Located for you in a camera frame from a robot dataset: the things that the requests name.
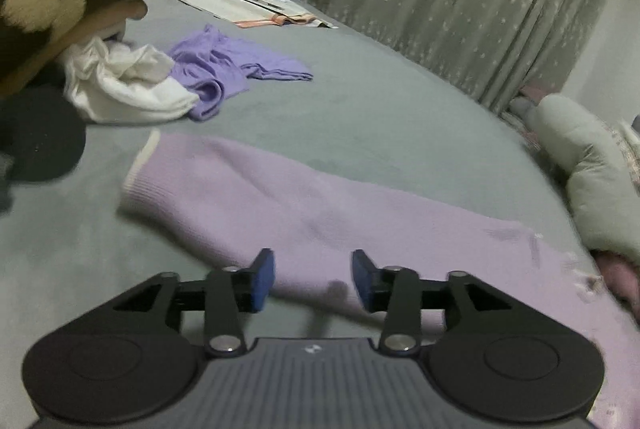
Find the lilac knit sweater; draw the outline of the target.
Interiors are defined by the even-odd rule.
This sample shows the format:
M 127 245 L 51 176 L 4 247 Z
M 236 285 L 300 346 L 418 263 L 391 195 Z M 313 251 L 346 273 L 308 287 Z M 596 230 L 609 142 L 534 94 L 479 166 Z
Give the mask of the lilac knit sweater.
M 522 223 L 325 174 L 239 142 L 160 130 L 128 172 L 122 207 L 221 267 L 245 267 L 269 248 L 275 295 L 353 319 L 366 316 L 352 284 L 355 250 L 427 279 L 468 272 L 591 340 L 605 361 L 591 420 L 638 426 L 637 327 L 600 275 Z

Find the pink pillow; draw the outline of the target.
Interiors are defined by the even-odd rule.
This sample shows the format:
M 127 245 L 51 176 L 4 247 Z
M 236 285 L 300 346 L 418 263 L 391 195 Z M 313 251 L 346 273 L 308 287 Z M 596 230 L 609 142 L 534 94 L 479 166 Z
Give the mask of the pink pillow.
M 636 267 L 615 253 L 596 251 L 593 257 L 610 292 L 638 317 L 639 272 Z

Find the grey duvet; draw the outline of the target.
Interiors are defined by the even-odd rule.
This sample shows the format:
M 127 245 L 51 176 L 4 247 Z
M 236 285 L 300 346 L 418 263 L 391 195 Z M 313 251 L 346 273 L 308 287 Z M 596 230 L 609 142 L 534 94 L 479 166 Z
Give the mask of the grey duvet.
M 582 244 L 639 261 L 639 158 L 628 126 L 615 130 L 563 94 L 537 103 L 518 97 L 509 111 L 564 175 Z

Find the grey bed sheet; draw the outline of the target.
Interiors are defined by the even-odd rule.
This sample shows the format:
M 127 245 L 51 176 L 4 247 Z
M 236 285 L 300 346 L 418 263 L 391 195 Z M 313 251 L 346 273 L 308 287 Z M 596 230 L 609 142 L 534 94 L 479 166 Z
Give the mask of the grey bed sheet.
M 447 82 L 353 32 L 248 30 L 293 56 L 311 82 L 255 82 L 208 122 L 169 130 L 232 139 L 350 180 L 515 220 L 590 271 L 562 197 L 523 139 Z M 15 189 L 1 220 L 1 423 L 35 413 L 21 363 L 42 335 L 149 276 L 201 279 L 208 265 L 153 224 L 124 215 L 120 189 L 145 127 L 92 126 L 61 180 Z

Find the white crumpled garment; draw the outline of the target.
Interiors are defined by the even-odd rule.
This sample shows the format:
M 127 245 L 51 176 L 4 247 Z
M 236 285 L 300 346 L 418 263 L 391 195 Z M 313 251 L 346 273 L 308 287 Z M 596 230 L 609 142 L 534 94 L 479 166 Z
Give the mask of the white crumpled garment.
M 198 96 L 171 76 L 174 60 L 151 45 L 131 48 L 93 37 L 60 57 L 64 96 L 96 124 L 172 122 L 188 114 Z

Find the purple crumpled garment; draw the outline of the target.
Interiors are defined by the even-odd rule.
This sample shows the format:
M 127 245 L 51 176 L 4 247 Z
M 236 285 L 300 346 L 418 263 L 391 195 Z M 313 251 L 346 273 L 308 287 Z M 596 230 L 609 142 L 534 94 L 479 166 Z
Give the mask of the purple crumpled garment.
M 188 117 L 201 123 L 213 118 L 225 100 L 250 89 L 250 81 L 310 82 L 304 63 L 256 42 L 229 37 L 213 25 L 178 41 L 167 51 L 174 61 L 170 76 L 196 95 Z

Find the white papers and booklets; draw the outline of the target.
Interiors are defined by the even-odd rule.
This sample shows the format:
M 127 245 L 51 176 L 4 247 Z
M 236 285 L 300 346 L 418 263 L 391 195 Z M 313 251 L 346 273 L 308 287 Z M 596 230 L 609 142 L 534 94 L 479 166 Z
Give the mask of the white papers and booklets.
M 301 25 L 335 30 L 336 25 L 318 18 L 293 0 L 178 0 L 192 8 L 239 28 Z

